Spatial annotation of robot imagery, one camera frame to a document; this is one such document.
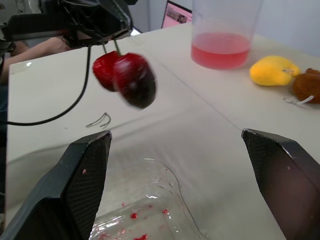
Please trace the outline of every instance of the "person's arm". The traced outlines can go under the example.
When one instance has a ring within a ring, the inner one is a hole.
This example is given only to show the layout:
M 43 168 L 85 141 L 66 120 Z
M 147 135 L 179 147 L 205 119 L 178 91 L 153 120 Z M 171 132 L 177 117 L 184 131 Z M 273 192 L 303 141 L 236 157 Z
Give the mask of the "person's arm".
M 66 52 L 71 48 L 66 45 L 60 38 L 53 37 L 47 41 L 44 41 L 37 46 L 28 49 L 27 51 L 7 58 L 4 60 L 3 70 L 0 77 L 0 84 L 7 84 L 9 79 L 9 67 L 11 64 L 16 64 L 32 59 L 41 58 L 44 56 L 58 54 L 62 52 Z

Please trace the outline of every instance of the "brown plush toy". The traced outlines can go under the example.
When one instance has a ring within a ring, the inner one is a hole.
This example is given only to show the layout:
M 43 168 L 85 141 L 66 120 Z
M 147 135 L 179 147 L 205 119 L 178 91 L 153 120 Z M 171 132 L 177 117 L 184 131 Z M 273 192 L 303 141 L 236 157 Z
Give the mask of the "brown plush toy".
M 292 90 L 300 101 L 313 96 L 308 103 L 320 104 L 320 71 L 309 68 L 304 74 L 298 75 L 293 82 Z

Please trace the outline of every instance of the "white wall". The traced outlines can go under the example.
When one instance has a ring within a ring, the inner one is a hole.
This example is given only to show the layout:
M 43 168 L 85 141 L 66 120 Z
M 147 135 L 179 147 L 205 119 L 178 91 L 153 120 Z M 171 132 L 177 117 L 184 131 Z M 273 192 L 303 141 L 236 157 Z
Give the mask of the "white wall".
M 161 28 L 166 2 L 149 0 L 151 31 Z M 192 9 L 193 0 L 173 2 Z M 320 0 L 265 0 L 256 31 L 320 57 Z
M 149 0 L 138 0 L 135 5 L 129 6 L 133 25 L 143 33 L 150 29 Z

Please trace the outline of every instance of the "yellow plush toy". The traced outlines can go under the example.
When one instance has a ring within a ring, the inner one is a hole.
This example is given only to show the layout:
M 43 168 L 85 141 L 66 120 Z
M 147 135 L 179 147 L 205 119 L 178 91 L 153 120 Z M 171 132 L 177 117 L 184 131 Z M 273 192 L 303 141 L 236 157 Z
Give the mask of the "yellow plush toy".
M 250 69 L 252 81 L 262 86 L 288 85 L 299 74 L 299 67 L 282 56 L 266 56 Z

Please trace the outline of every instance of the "white table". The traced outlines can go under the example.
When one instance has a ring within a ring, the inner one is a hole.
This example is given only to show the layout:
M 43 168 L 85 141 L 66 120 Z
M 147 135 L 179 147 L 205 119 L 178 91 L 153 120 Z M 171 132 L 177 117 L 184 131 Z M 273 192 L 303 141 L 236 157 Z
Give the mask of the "white table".
M 245 67 L 217 71 L 195 64 L 190 45 L 190 24 L 119 41 L 122 53 L 144 55 L 157 75 L 157 98 L 143 111 L 103 90 L 90 74 L 86 94 L 69 114 L 45 125 L 9 126 L 7 222 L 67 144 L 101 131 L 85 126 L 107 112 L 113 134 L 108 168 L 143 158 L 166 161 L 187 176 L 186 201 L 210 239 L 285 239 L 259 192 L 241 129 L 294 139 L 319 161 L 320 111 L 285 103 L 288 87 L 257 86 L 248 69 L 267 55 L 292 59 L 302 70 L 320 69 L 320 58 L 257 36 Z M 102 54 L 95 46 L 91 59 Z M 13 65 L 9 120 L 39 121 L 66 109 L 83 86 L 86 56 L 83 48 Z

